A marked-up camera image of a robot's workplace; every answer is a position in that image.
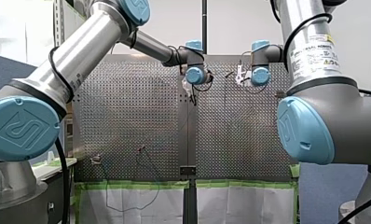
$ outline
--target vertical pole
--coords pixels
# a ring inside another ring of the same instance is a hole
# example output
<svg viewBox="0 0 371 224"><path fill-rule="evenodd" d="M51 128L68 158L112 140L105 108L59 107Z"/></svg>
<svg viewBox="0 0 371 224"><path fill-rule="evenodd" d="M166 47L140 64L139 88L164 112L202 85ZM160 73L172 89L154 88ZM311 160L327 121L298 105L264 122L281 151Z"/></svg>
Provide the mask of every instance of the vertical pole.
<svg viewBox="0 0 371 224"><path fill-rule="evenodd" d="M208 53L208 0L202 0L202 46L203 54Z"/></svg>

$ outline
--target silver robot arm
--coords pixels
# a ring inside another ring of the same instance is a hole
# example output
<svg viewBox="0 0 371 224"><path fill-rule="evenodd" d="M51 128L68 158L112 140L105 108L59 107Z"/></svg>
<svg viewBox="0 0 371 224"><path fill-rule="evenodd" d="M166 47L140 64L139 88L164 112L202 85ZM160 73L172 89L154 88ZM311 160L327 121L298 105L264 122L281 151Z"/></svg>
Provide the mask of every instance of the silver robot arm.
<svg viewBox="0 0 371 224"><path fill-rule="evenodd" d="M0 161L25 161L47 151L59 123L90 72L117 42L151 56L164 66L187 65L186 80L209 83L200 41L175 49L138 31L150 16L147 0L95 2L91 16L27 78L0 90Z"/></svg>
<svg viewBox="0 0 371 224"><path fill-rule="evenodd" d="M359 90L342 74L328 26L330 13L344 2L271 1L280 14L283 60L293 80L279 104L277 124L283 147L299 161L368 165L356 209L339 223L371 224L371 97L359 93L371 91Z"/></svg>

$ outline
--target pegboard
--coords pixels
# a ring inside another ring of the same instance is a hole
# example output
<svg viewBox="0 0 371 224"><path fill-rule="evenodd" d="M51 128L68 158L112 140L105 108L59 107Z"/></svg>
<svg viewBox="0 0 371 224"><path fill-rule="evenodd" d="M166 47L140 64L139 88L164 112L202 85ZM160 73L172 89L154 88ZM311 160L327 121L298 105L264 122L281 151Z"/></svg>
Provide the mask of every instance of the pegboard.
<svg viewBox="0 0 371 224"><path fill-rule="evenodd" d="M129 55L111 59L100 63L77 93L76 181L178 179L178 68ZM152 162L146 154L137 162L142 146ZM102 164L92 165L98 154Z"/></svg>
<svg viewBox="0 0 371 224"><path fill-rule="evenodd" d="M236 68L239 57L208 60L209 69L227 74ZM287 91L290 78L281 63L272 63L269 70L271 81L265 88L241 88L234 77L216 76L212 88L199 95L197 178L291 178L289 165L294 162L277 134L276 109L281 99L275 96L277 91Z"/></svg>
<svg viewBox="0 0 371 224"><path fill-rule="evenodd" d="M178 67L165 68L148 57L106 57L75 98L76 181L153 180L151 169L136 162L141 146L161 180L180 179L185 162L197 166L197 178L290 179L293 162L276 129L275 94L290 86L282 65L270 66L272 81L261 91L225 78L236 70L239 56L205 61L216 75L194 108L185 103ZM102 165L92 165L98 154ZM149 165L146 158L142 163Z"/></svg>

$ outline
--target green tape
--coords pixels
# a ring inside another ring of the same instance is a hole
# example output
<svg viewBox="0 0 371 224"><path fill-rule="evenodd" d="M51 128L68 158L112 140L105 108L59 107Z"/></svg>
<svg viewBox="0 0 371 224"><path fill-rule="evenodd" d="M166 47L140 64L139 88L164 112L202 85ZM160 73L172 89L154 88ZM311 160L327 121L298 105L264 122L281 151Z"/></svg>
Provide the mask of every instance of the green tape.
<svg viewBox="0 0 371 224"><path fill-rule="evenodd" d="M178 182L138 182L128 180L112 180L107 183L92 182L92 183L76 183L76 189L92 190L92 189L188 189L188 181Z"/></svg>
<svg viewBox="0 0 371 224"><path fill-rule="evenodd" d="M41 162L33 164L32 167L37 167L37 166L41 166L41 165L44 165L44 164L45 163L43 161L41 161Z"/></svg>
<svg viewBox="0 0 371 224"><path fill-rule="evenodd" d="M250 180L197 180L198 189L217 189L227 187L245 187L261 189L295 189L296 182L266 182Z"/></svg>
<svg viewBox="0 0 371 224"><path fill-rule="evenodd" d="M290 165L291 175L293 178L299 178L301 166L299 164Z"/></svg>
<svg viewBox="0 0 371 224"><path fill-rule="evenodd" d="M82 189L76 187L75 184L75 216L76 216L76 224L80 223L80 200L81 200L81 191Z"/></svg>

